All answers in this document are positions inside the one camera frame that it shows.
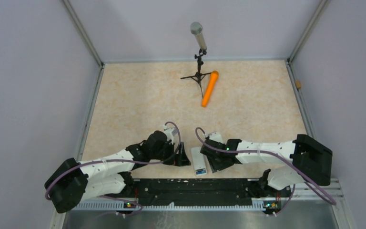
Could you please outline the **white remote control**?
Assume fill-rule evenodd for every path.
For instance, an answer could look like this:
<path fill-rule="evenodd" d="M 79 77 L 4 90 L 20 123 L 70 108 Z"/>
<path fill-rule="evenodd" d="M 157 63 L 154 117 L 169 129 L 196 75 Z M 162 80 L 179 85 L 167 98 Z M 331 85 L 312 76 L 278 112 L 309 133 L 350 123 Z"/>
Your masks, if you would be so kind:
<path fill-rule="evenodd" d="M 205 157 L 200 151 L 201 147 L 191 148 L 192 164 L 194 171 L 197 169 L 206 169 Z"/>

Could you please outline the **blue AAA battery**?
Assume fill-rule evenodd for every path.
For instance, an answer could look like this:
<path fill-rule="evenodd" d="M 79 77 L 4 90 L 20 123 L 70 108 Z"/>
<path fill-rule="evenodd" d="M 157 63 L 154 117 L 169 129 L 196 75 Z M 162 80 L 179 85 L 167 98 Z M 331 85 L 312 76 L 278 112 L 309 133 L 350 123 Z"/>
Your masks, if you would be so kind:
<path fill-rule="evenodd" d="M 206 169 L 197 169 L 197 170 L 195 170 L 195 174 L 197 176 L 205 175 L 205 174 L 207 174 L 207 171 L 206 171 Z"/>

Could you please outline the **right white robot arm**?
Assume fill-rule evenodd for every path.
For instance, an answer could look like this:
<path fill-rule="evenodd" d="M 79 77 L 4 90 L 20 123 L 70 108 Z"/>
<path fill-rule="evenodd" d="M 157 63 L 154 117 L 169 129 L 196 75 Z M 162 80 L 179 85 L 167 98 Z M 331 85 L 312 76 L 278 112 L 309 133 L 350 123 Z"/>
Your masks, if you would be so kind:
<path fill-rule="evenodd" d="M 331 183 L 332 150 L 305 134 L 298 134 L 295 140 L 277 143 L 242 139 L 228 139 L 222 143 L 220 134 L 214 132 L 206 137 L 200 153 L 207 157 L 213 172 L 234 164 L 280 165 L 267 169 L 259 180 L 260 190 L 267 197 L 293 184 L 309 182 L 329 186 Z"/>

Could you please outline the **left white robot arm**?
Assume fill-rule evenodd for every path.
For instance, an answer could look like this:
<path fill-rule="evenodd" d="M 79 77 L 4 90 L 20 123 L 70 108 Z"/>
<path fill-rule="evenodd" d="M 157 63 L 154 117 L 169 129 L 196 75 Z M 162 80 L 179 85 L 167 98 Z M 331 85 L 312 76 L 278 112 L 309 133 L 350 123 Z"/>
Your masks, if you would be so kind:
<path fill-rule="evenodd" d="M 181 134 L 172 127 L 154 131 L 146 140 L 109 156 L 90 161 L 68 158 L 45 182 L 45 198 L 57 213 L 66 213 L 87 199 L 107 194 L 128 197 L 134 190 L 133 170 L 148 165 L 174 165 L 180 149 Z"/>

